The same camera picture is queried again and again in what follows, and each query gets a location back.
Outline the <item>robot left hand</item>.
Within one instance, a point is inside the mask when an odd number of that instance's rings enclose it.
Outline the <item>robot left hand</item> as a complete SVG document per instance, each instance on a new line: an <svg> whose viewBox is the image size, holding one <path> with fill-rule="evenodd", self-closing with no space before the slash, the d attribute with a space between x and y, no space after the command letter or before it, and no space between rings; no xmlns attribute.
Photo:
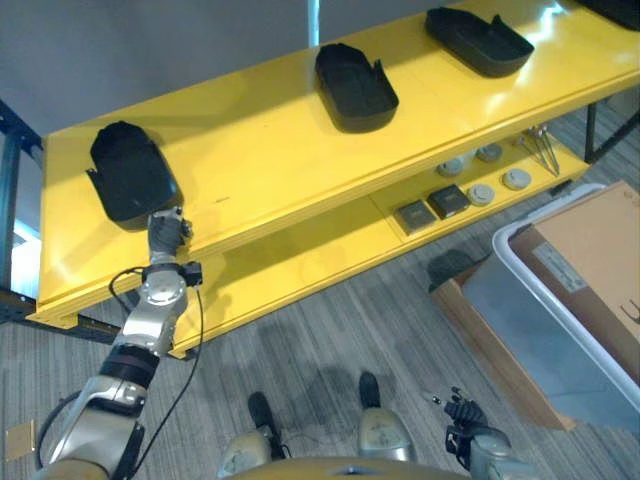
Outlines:
<svg viewBox="0 0 640 480"><path fill-rule="evenodd" d="M147 225L150 264L173 263L192 236L192 224L184 217L182 207L154 212Z"/></svg>

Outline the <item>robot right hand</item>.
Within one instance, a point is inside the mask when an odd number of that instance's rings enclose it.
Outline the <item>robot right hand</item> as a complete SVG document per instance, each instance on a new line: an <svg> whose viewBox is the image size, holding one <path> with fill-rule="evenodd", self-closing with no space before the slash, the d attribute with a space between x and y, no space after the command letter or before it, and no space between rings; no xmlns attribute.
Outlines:
<svg viewBox="0 0 640 480"><path fill-rule="evenodd" d="M446 401L443 401L437 395L433 395L432 402L442 406L444 412L457 427L485 427L488 425L487 417L482 408L461 387L452 386L450 398Z"/></svg>

